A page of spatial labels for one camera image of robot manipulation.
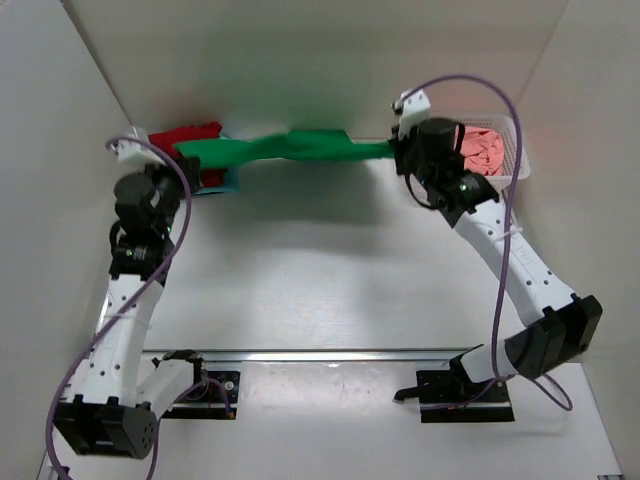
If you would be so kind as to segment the green t shirt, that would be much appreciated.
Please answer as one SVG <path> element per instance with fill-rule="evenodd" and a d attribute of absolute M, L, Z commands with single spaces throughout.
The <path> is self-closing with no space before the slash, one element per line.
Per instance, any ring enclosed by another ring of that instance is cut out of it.
<path fill-rule="evenodd" d="M 388 141 L 354 141 L 342 130 L 292 130 L 249 140 L 220 137 L 202 142 L 205 167 L 231 168 L 259 160 L 359 162 L 392 158 Z"/>

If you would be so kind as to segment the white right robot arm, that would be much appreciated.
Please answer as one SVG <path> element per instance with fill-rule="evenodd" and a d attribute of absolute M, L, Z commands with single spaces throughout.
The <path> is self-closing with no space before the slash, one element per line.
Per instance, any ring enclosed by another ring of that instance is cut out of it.
<path fill-rule="evenodd" d="M 422 90 L 406 91 L 393 104 L 398 124 L 391 144 L 396 169 L 415 198 L 439 212 L 499 281 L 496 302 L 513 303 L 523 326 L 502 339 L 492 327 L 489 344 L 450 362 L 449 391 L 471 400 L 485 381 L 519 375 L 535 380 L 586 352 L 603 313 L 592 295 L 581 297 L 559 279 L 512 226 L 511 213 L 482 175 L 464 166 L 463 124 L 434 117 Z"/>

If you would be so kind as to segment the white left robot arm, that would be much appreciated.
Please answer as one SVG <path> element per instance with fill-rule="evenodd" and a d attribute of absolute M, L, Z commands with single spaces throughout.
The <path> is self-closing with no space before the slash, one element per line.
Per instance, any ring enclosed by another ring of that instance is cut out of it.
<path fill-rule="evenodd" d="M 182 394 L 197 398 L 209 385 L 207 370 L 184 360 L 163 360 L 138 380 L 151 318 L 186 237 L 200 162 L 176 161 L 133 134 L 116 136 L 106 147 L 120 163 L 138 168 L 114 186 L 105 322 L 72 362 L 49 407 L 45 445 L 53 462 L 56 435 L 80 456 L 144 459 L 156 446 L 163 414 Z M 178 211 L 183 229 L 173 238 Z"/>

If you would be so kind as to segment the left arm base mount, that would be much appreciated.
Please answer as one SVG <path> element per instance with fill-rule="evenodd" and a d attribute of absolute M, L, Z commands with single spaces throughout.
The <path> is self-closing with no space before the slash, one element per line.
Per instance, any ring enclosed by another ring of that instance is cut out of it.
<path fill-rule="evenodd" d="M 235 420 L 241 372 L 239 370 L 212 370 L 205 364 L 200 353 L 193 350 L 171 351 L 162 357 L 154 357 L 152 363 L 158 368 L 163 362 L 178 360 L 192 365 L 194 381 L 199 386 L 180 397 L 168 409 L 164 419 L 184 420 Z"/>

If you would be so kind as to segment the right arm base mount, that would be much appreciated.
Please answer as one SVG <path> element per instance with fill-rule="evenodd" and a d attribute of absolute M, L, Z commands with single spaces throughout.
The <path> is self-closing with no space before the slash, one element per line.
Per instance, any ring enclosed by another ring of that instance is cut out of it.
<path fill-rule="evenodd" d="M 395 402 L 417 399 L 423 424 L 514 422 L 504 382 L 465 383 L 450 370 L 418 370 L 416 385 L 398 390 Z"/>

